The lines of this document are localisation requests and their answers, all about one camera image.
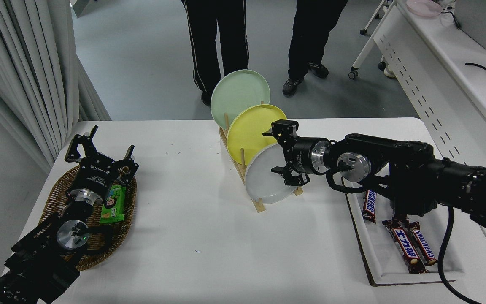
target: green snack package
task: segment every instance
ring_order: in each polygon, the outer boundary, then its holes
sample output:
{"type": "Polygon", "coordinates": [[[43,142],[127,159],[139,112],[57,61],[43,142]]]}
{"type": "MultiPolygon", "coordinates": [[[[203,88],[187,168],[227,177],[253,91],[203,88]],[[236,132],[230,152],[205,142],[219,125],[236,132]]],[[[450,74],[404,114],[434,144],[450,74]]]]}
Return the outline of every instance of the green snack package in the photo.
{"type": "Polygon", "coordinates": [[[108,198],[106,199],[106,206],[108,206],[108,209],[103,204],[103,209],[100,212],[101,224],[116,223],[125,219],[123,208],[125,206],[126,190],[126,187],[120,185],[112,186],[110,194],[108,194],[108,198]]]}

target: sneaker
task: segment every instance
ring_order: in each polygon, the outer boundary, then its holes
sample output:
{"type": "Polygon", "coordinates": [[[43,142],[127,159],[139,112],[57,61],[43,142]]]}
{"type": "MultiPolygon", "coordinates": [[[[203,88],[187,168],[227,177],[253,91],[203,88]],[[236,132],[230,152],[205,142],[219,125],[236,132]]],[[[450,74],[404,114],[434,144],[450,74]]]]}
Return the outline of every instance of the sneaker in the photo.
{"type": "Polygon", "coordinates": [[[324,67],[321,63],[310,63],[308,64],[309,70],[320,78],[326,78],[329,75],[329,70],[324,67]]]}
{"type": "Polygon", "coordinates": [[[297,91],[297,86],[302,82],[303,78],[298,80],[288,79],[282,86],[282,94],[284,94],[284,96],[291,96],[295,94],[297,91]]]}
{"type": "Polygon", "coordinates": [[[389,65],[386,65],[386,68],[383,70],[383,74],[389,78],[396,78],[395,73],[389,69],[389,65]]]}
{"type": "Polygon", "coordinates": [[[206,106],[211,106],[211,94],[202,92],[202,103],[206,106]]]}

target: white tray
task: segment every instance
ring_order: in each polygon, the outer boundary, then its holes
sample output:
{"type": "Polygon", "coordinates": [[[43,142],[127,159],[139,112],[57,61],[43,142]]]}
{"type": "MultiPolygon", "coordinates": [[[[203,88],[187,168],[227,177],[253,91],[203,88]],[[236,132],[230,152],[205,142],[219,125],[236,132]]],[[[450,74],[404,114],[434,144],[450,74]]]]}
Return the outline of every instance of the white tray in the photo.
{"type": "MultiPolygon", "coordinates": [[[[343,179],[347,187],[360,187],[343,179]]],[[[390,220],[393,210],[389,206],[389,200],[381,195],[376,198],[375,212],[376,224],[366,221],[361,216],[361,209],[365,199],[365,193],[347,194],[348,206],[354,223],[355,233],[358,236],[359,250],[365,263],[369,283],[373,286],[380,285],[406,285],[420,283],[439,283],[438,265],[428,266],[429,273],[411,274],[408,273],[397,244],[388,233],[383,220],[390,220]]],[[[410,223],[419,221],[421,231],[426,241],[432,248],[434,255],[438,257],[438,251],[442,244],[446,222],[442,221],[436,214],[443,211],[443,206],[438,206],[425,216],[411,215],[408,217],[410,223]]],[[[464,268],[459,262],[459,255],[455,251],[455,240],[451,239],[446,251],[446,263],[444,274],[448,281],[455,281],[464,275],[464,268]]]]}

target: white curtain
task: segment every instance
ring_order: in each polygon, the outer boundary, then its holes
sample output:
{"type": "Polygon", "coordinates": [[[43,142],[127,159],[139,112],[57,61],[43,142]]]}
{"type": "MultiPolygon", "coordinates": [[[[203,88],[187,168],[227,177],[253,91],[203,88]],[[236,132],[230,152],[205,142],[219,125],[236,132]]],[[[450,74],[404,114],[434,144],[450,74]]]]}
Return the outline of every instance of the white curtain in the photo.
{"type": "Polygon", "coordinates": [[[76,56],[69,0],[0,0],[0,123],[49,171],[79,119],[110,116],[76,56]]]}

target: chair wheel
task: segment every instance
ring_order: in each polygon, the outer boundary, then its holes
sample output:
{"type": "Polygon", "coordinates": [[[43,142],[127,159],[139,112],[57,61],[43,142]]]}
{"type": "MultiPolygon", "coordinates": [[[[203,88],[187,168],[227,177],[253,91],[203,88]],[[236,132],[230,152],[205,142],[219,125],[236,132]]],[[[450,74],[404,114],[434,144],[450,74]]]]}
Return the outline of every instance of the chair wheel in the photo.
{"type": "Polygon", "coordinates": [[[350,79],[356,79],[356,77],[357,77],[357,71],[351,71],[350,73],[348,73],[348,77],[350,79]]]}

